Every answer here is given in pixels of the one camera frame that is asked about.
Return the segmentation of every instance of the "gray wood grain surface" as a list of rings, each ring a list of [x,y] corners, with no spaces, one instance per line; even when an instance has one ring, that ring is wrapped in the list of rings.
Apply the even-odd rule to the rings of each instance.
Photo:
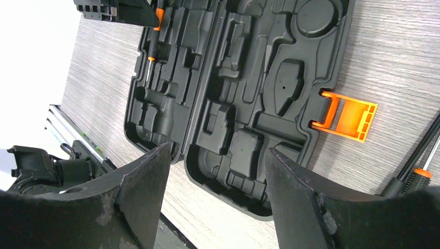
[[[312,169],[368,193],[383,189],[440,109],[440,2],[358,0],[337,93],[379,104],[362,144],[322,134]],[[123,133],[141,28],[81,20],[62,109],[122,166],[142,153]],[[440,153],[432,185],[440,185]],[[277,248],[273,222],[249,218],[171,168],[162,212],[198,248]]]

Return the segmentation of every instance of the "black plastic tool case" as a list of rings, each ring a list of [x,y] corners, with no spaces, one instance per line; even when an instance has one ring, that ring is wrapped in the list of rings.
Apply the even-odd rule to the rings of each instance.
[[[173,142],[173,162],[235,208],[271,220],[266,148],[307,166],[336,86],[353,0],[183,0],[165,10],[146,83],[139,45],[125,119],[148,151]]]

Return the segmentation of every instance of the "black handle with orange tip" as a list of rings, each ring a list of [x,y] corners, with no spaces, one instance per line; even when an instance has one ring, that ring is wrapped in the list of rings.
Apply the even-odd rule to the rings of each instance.
[[[151,37],[150,37],[150,45],[148,48],[148,60],[149,61],[155,61],[157,56],[157,46],[159,45],[159,33],[160,33],[160,26],[162,25],[162,18],[163,18],[163,1],[158,0],[157,1],[157,8],[156,8],[156,15],[159,18],[159,26],[153,28],[151,30]]]
[[[408,177],[405,186],[403,187],[401,194],[414,192],[422,188],[429,186],[432,174],[424,169],[415,169]]]

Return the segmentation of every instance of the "screwdriver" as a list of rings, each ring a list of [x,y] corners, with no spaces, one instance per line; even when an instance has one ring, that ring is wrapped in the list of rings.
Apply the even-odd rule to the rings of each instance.
[[[157,8],[156,8],[156,15],[157,18],[159,18],[159,26],[155,27],[153,30],[151,30],[151,36],[150,36],[150,44],[148,48],[148,69],[147,69],[147,80],[146,80],[146,87],[148,87],[150,78],[151,78],[151,72],[152,72],[152,65],[154,61],[156,60],[157,56],[157,46],[159,45],[159,33],[160,33],[160,25],[162,24],[162,18],[163,13],[165,11],[163,10],[163,0],[157,1]]]
[[[423,136],[420,143],[417,145],[416,149],[412,152],[408,161],[403,166],[402,170],[396,177],[391,178],[390,182],[387,184],[385,189],[380,194],[385,198],[397,197],[401,192],[405,183],[408,181],[408,177],[411,171],[414,169],[414,165],[422,156],[424,151],[430,142],[435,138],[435,135],[440,130],[440,113],[435,118],[434,122],[429,127],[426,134]]]
[[[408,180],[406,181],[405,186],[403,187],[400,194],[414,192],[416,190],[429,186],[429,182],[431,181],[432,174],[431,172],[428,171],[428,167],[432,159],[434,158],[434,154],[437,151],[439,145],[440,145],[440,135],[438,136],[437,141],[434,144],[434,147],[432,147],[432,150],[429,153],[429,156],[423,168],[414,169],[414,171],[410,173]]]

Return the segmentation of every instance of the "orange latch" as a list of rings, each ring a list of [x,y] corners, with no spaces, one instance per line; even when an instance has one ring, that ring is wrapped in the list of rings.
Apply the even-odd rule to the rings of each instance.
[[[331,134],[343,136],[359,142],[365,142],[367,133],[376,113],[377,104],[356,100],[343,95],[323,92],[321,96],[332,100],[328,108],[324,123],[312,122],[312,128]],[[339,106],[339,100],[345,100],[345,104],[334,131],[330,130]]]

